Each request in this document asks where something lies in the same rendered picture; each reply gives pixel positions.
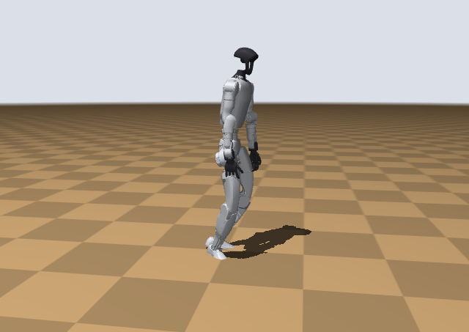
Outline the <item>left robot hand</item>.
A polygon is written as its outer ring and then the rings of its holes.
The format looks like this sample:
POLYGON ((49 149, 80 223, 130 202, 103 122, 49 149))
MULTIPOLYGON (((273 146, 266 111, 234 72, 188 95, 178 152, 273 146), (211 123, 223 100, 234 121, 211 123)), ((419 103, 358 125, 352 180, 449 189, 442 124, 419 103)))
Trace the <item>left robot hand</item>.
POLYGON ((259 168, 259 165, 261 165, 261 158, 259 156, 259 153, 257 152, 258 150, 258 144, 257 142, 255 141, 254 142, 254 149, 249 149, 249 151, 251 151, 249 157, 251 159, 251 162, 252 162, 252 167, 253 167, 253 170, 252 171, 257 171, 258 168, 259 168))

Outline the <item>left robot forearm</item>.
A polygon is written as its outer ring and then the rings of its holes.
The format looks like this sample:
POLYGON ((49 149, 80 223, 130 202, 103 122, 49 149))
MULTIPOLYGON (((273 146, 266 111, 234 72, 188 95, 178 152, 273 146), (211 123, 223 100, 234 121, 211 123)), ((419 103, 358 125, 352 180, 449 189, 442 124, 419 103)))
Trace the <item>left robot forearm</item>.
MULTIPOLYGON (((256 120, 257 121, 257 120, 256 120)), ((247 128, 247 141, 249 149, 254 149, 254 142, 256 141, 256 121, 248 122, 245 126, 247 128)), ((257 141, 256 141, 257 142, 257 141)), ((258 143, 257 143, 258 144, 258 143)))

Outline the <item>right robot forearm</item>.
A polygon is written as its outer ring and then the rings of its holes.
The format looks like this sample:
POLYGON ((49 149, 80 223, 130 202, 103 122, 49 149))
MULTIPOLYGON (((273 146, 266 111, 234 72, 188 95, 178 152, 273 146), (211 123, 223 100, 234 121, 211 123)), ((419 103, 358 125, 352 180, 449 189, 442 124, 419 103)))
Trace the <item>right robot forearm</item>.
POLYGON ((228 116, 224 122, 224 128, 222 129, 223 134, 223 148, 225 158, 232 158, 232 148, 233 148, 233 133, 235 126, 235 118, 233 116, 228 116))

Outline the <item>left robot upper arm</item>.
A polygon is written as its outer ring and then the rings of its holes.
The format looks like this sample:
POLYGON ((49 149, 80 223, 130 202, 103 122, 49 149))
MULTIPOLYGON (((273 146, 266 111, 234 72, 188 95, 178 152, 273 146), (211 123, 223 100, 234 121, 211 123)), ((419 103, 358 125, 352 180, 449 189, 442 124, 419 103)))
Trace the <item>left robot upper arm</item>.
POLYGON ((254 85, 253 83, 251 83, 252 85, 252 96, 251 96, 251 102, 249 104, 249 107, 248 107, 248 111, 247 111, 247 114, 246 114, 246 117, 245 117, 245 121, 246 122, 254 122, 257 120, 257 114, 255 111, 253 111, 253 106, 254 106, 254 97, 253 97, 253 93, 254 93, 254 85))

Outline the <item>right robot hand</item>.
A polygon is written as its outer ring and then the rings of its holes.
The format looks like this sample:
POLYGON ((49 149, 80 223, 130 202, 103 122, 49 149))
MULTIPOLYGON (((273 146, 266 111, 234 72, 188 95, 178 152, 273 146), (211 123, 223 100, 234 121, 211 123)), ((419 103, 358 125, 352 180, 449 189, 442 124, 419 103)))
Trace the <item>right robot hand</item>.
POLYGON ((228 172, 229 172, 229 176, 231 175, 231 172, 232 172, 232 175, 236 174, 237 178, 240 179, 240 177, 237 173, 237 169, 239 169, 241 173, 243 173, 243 170, 237 165, 237 162, 234 161, 234 159, 235 159, 234 150, 232 150, 232 158, 225 158, 225 155, 224 155, 224 160, 226 161, 226 164, 225 164, 225 171, 226 172, 225 172, 225 174, 226 174, 226 177, 227 177, 228 172))

